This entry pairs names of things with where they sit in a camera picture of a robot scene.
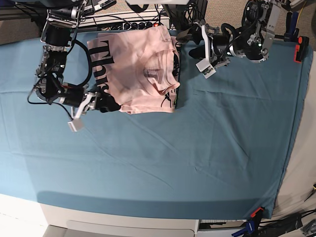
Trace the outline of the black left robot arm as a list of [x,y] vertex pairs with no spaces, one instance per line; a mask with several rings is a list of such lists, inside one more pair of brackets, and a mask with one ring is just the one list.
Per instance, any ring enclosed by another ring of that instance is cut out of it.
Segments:
[[226,66],[231,57],[260,63],[268,59],[281,8],[288,4],[287,0],[249,0],[239,28],[228,23],[211,27],[204,20],[196,20],[176,39],[181,44],[203,40],[204,48],[194,49],[191,56],[206,61],[209,68]]

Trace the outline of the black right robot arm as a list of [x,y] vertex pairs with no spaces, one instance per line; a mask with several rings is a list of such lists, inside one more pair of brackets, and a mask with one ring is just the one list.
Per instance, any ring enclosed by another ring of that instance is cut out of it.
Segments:
[[[98,88],[88,91],[92,61],[88,48],[77,40],[77,31],[81,19],[93,11],[93,5],[86,0],[49,8],[40,39],[44,43],[42,60],[36,70],[32,91],[37,94],[41,104],[54,104],[63,109],[70,106],[72,110],[66,112],[70,120],[89,110],[107,113],[120,109],[110,94]],[[66,83],[63,77],[67,57],[75,45],[84,50],[88,62],[87,77],[80,84]]]

